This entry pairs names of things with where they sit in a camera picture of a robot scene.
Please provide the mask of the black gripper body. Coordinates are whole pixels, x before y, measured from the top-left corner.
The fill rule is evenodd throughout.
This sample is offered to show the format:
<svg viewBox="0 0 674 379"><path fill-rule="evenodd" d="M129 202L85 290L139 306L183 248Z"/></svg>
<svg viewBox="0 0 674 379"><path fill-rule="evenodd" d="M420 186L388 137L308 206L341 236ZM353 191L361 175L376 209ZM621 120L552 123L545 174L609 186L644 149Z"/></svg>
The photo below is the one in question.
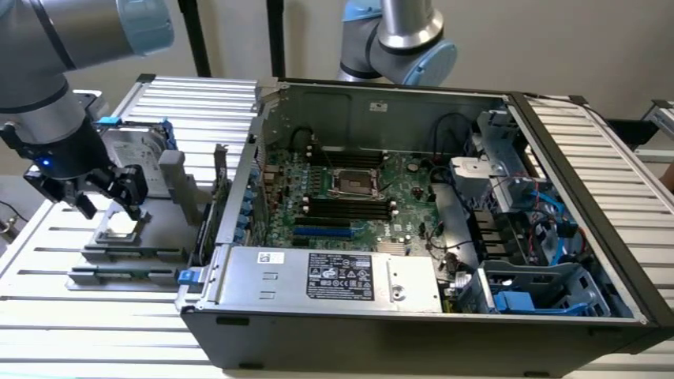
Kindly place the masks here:
<svg viewBox="0 0 674 379"><path fill-rule="evenodd" d="M49 144L23 142L18 153L38 166L41 175L26 175L25 178L50 201L70 202L81 192L97 191L122 204L130 202L123 169L113 162L89 119L61 141Z"/></svg>

